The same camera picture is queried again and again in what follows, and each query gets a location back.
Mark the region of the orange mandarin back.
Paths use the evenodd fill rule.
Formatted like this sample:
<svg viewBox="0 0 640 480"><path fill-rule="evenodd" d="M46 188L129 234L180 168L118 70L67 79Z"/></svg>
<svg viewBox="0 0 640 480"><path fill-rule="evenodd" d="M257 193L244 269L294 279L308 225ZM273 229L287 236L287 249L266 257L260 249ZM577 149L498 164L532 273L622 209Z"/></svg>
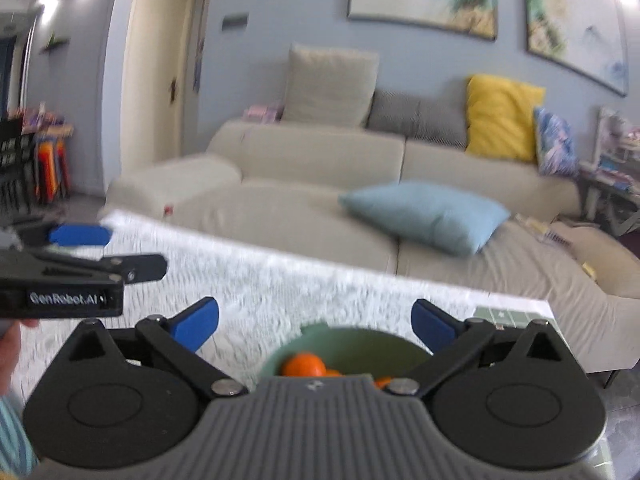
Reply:
<svg viewBox="0 0 640 480"><path fill-rule="evenodd" d="M380 388L380 389L384 389L386 388L392 381L394 380L393 377L380 377L378 379L375 379L374 383L375 385Z"/></svg>

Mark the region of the large orange mandarin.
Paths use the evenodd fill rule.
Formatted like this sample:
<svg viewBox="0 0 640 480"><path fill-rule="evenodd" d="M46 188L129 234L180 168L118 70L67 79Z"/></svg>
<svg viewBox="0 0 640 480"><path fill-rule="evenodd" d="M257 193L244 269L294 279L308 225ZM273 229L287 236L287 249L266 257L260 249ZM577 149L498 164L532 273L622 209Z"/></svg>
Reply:
<svg viewBox="0 0 640 480"><path fill-rule="evenodd" d="M280 367L280 375L284 377L323 377L325 374L326 364L309 352L291 356Z"/></svg>

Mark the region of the stacked colourful stools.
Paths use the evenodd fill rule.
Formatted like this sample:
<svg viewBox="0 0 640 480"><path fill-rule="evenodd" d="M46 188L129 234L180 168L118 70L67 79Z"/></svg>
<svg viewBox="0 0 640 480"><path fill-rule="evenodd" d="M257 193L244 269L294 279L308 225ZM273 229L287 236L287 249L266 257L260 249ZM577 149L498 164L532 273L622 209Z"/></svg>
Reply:
<svg viewBox="0 0 640 480"><path fill-rule="evenodd" d="M40 204L50 205L70 196L66 140L72 135L73 129L58 128L34 136L36 196Z"/></svg>

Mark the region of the green grid table mat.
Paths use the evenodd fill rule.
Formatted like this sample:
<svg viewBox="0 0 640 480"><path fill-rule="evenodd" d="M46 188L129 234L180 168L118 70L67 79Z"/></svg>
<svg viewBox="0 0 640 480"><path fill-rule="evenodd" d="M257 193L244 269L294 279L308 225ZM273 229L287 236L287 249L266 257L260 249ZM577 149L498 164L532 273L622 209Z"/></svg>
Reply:
<svg viewBox="0 0 640 480"><path fill-rule="evenodd" d="M523 328L533 320L542 320L544 317L535 312L478 306L473 312L473 318L482 318L495 326Z"/></svg>

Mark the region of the white lace tablecloth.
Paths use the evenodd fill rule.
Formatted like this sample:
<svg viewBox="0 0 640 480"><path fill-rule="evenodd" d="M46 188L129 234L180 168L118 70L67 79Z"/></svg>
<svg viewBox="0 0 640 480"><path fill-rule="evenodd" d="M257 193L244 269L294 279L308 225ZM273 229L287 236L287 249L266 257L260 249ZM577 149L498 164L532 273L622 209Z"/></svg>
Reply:
<svg viewBox="0 0 640 480"><path fill-rule="evenodd" d="M398 278L342 264L222 240L121 211L103 220L112 232L105 247L70 254L105 256L158 252L168 262L159 282L129 285L124 314L108 328L129 327L150 314L170 318L205 296L218 302L218 330L200 356L245 385L254 386L262 364L302 327L325 322L382 330L410 341L413 303L430 300L464 320L476 312L521 322L554 315L544 300L494 294L430 281Z"/></svg>

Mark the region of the green plastic colander bowl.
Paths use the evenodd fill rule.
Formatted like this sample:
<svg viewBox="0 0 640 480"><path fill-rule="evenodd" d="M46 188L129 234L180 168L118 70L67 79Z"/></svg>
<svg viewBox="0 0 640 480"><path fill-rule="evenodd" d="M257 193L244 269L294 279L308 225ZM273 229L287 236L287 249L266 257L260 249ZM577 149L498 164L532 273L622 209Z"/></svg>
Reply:
<svg viewBox="0 0 640 480"><path fill-rule="evenodd" d="M279 376L285 362L299 353L313 354L328 370L374 379L401 377L431 357L426 349L390 333L319 323L303 326L298 337L272 352L258 377Z"/></svg>

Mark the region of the light blue cushion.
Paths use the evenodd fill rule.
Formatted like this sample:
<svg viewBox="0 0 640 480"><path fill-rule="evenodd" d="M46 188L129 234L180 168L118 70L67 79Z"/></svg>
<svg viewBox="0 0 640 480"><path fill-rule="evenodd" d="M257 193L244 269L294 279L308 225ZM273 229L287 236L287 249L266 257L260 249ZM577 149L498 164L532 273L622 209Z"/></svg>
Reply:
<svg viewBox="0 0 640 480"><path fill-rule="evenodd" d="M360 188L342 194L338 203L388 234L458 257L479 252L511 217L495 200L425 181Z"/></svg>

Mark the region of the books on sofa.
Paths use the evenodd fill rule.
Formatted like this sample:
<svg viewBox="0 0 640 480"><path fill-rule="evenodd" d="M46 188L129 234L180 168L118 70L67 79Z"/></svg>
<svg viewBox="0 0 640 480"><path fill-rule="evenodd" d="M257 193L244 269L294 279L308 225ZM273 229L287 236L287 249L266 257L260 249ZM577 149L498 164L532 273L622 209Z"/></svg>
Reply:
<svg viewBox="0 0 640 480"><path fill-rule="evenodd" d="M577 263L580 264L580 267L585 274L587 274L593 281L597 279L596 270L594 270L589 263L586 263L578 257L574 244L559 232L556 232L550 224L532 217L522 216L521 214L516 214L512 219L515 222L518 222L523 229L526 229L526 231L529 232L531 236L535 237L538 242L564 250L567 255L570 255Z"/></svg>

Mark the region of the beige sofa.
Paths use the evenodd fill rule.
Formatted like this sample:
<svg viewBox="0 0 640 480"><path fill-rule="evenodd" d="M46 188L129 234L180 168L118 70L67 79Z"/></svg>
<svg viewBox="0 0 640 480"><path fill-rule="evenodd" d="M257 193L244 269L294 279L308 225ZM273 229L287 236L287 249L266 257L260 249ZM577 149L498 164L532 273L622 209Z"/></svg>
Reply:
<svg viewBox="0 0 640 480"><path fill-rule="evenodd" d="M363 129L232 120L202 154L127 170L107 210L237 242L544 300L582 367L639 361L639 260L577 223L573 180Z"/></svg>

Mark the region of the blue floral cushion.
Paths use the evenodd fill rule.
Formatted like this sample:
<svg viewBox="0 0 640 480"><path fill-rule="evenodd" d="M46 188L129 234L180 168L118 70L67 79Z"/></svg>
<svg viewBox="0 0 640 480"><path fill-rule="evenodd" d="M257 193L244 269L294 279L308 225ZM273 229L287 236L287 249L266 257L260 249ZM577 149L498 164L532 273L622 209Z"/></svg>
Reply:
<svg viewBox="0 0 640 480"><path fill-rule="evenodd" d="M572 178L578 158L570 124L544 107L534 108L538 170L542 176Z"/></svg>

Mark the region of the grey cushion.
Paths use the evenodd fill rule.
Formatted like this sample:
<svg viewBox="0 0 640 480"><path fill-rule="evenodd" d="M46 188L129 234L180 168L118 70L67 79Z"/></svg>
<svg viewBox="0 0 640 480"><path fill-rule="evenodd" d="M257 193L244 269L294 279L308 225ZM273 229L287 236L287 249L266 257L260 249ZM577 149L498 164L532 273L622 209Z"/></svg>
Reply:
<svg viewBox="0 0 640 480"><path fill-rule="evenodd" d="M375 91L366 127L460 150L469 142L462 106L386 90Z"/></svg>

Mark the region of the yellow cushion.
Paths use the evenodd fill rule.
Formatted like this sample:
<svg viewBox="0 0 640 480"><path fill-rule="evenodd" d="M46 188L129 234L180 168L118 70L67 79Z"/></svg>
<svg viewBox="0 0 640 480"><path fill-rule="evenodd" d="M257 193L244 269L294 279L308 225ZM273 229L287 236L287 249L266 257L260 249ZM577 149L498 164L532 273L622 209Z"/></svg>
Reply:
<svg viewBox="0 0 640 480"><path fill-rule="evenodd" d="M534 109L546 89L509 78L474 74L466 86L468 146L475 156L536 162Z"/></svg>

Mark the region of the cluttered side table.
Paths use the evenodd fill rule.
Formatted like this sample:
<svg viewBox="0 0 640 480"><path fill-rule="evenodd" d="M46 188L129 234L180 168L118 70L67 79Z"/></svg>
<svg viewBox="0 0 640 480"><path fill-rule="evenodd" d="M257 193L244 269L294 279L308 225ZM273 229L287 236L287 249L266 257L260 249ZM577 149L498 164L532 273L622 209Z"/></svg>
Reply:
<svg viewBox="0 0 640 480"><path fill-rule="evenodd" d="M598 113L593 161L577 179L582 218L614 237L639 229L639 128L617 110Z"/></svg>

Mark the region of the beige back cushion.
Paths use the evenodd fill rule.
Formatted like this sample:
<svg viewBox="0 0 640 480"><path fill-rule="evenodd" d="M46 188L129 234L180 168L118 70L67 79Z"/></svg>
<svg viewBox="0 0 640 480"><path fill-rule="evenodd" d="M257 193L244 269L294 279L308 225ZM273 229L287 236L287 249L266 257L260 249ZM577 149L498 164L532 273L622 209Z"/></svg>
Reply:
<svg viewBox="0 0 640 480"><path fill-rule="evenodd" d="M285 122L361 128L378 81L375 52L292 44L283 99Z"/></svg>

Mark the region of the framed landscape painting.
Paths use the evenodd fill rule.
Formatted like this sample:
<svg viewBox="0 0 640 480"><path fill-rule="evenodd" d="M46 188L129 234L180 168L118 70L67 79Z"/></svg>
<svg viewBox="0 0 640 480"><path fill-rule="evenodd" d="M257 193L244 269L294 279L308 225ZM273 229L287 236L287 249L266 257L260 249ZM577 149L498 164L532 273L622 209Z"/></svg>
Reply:
<svg viewBox="0 0 640 480"><path fill-rule="evenodd" d="M628 94L626 29L617 0L525 0L527 51Z"/></svg>

